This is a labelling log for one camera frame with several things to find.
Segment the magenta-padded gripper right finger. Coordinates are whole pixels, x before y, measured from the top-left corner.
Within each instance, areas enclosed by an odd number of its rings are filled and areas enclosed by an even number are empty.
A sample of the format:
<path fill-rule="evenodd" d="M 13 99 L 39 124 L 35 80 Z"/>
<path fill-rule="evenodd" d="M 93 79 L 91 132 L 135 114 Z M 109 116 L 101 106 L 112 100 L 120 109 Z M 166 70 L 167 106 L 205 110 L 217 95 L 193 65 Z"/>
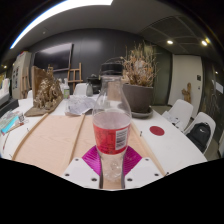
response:
<path fill-rule="evenodd" d="M 127 147 L 122 165 L 123 189 L 140 188 L 162 177 L 162 173 L 151 158 L 142 157 L 133 148 Z"/>

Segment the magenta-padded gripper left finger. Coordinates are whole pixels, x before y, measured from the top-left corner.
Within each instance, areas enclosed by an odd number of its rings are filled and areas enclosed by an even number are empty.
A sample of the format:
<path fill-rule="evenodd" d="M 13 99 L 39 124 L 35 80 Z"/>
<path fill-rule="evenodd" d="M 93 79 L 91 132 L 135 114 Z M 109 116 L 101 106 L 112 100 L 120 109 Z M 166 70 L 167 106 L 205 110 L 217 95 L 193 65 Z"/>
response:
<path fill-rule="evenodd" d="M 82 157 L 74 157 L 62 178 L 84 188 L 102 188 L 102 165 L 97 148 L 93 146 Z"/>

